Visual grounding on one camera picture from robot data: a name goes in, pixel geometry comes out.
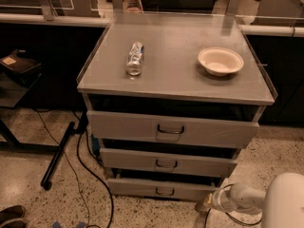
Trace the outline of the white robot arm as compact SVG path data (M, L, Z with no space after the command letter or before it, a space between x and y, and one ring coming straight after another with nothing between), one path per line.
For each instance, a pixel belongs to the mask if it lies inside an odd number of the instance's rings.
M223 213L262 214L261 228L304 228L304 176L280 174L266 191L240 182L219 188L196 204L198 212L208 209Z

